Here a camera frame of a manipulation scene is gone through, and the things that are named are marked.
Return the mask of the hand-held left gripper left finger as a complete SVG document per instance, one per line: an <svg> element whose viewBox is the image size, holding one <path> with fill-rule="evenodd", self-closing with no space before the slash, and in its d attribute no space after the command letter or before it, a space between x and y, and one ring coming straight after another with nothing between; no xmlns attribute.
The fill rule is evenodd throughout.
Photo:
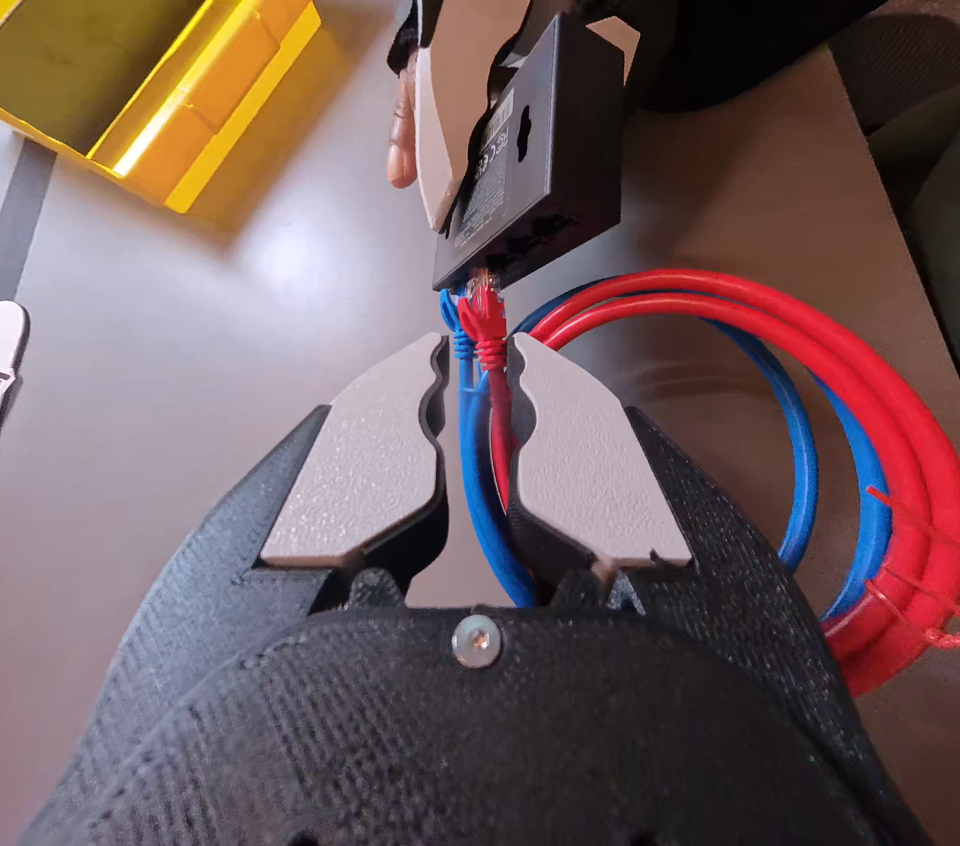
<svg viewBox="0 0 960 846"><path fill-rule="evenodd" d="M449 337L428 332L334 398L260 553L268 566L345 568L442 492L437 441Z"/></svg>

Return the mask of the yellow plastic bin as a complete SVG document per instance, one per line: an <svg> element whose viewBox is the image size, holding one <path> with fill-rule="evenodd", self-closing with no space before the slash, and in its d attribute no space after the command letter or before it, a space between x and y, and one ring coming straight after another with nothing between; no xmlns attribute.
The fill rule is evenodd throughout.
<svg viewBox="0 0 960 846"><path fill-rule="evenodd" d="M320 29L314 0L1 0L2 121L187 214Z"/></svg>

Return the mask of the person's right hand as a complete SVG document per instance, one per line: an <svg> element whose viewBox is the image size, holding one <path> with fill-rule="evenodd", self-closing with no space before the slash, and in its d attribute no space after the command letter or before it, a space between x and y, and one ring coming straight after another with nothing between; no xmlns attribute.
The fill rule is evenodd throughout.
<svg viewBox="0 0 960 846"><path fill-rule="evenodd" d="M410 188L418 179L416 153L416 72L419 50L411 50L398 74L390 125L386 172L397 190Z"/></svg>

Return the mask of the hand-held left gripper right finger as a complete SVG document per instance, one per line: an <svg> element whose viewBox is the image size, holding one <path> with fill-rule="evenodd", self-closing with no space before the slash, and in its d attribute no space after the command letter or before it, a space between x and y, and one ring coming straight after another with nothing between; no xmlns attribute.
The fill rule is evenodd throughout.
<svg viewBox="0 0 960 846"><path fill-rule="evenodd" d="M510 338L508 380L517 450L510 461L510 539L536 577L596 576L691 551L619 398L526 333Z"/></svg>

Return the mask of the white plastic object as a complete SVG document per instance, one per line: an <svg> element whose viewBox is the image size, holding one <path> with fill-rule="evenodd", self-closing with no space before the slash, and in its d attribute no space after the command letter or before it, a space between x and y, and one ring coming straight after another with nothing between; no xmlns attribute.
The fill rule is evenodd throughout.
<svg viewBox="0 0 960 846"><path fill-rule="evenodd" d="M14 300L1 300L1 429L22 387L22 360L30 338L31 319Z"/></svg>

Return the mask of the black network switch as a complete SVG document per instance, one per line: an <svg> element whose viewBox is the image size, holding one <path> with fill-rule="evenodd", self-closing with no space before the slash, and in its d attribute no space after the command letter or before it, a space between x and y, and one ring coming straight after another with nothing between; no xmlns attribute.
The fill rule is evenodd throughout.
<svg viewBox="0 0 960 846"><path fill-rule="evenodd" d="M557 13L486 121L432 288L507 288L618 225L624 54Z"/></svg>

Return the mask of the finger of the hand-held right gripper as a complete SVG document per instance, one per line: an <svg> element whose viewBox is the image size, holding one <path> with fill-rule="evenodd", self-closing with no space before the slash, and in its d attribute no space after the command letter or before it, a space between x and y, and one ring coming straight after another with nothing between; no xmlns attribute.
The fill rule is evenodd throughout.
<svg viewBox="0 0 960 846"><path fill-rule="evenodd" d="M637 55L641 33L618 16L608 16L595 20L586 28L623 54L623 84L626 85Z"/></svg>
<svg viewBox="0 0 960 846"><path fill-rule="evenodd" d="M531 0L441 0L417 49L414 151L430 229L444 228L466 178L475 128L489 109L498 54L521 31Z"/></svg>

